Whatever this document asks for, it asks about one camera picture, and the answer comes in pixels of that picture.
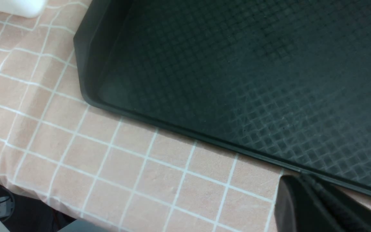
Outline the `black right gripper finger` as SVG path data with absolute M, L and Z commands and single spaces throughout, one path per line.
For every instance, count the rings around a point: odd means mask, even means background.
M 314 175 L 280 178 L 274 218 L 278 232 L 371 232 L 371 210 Z

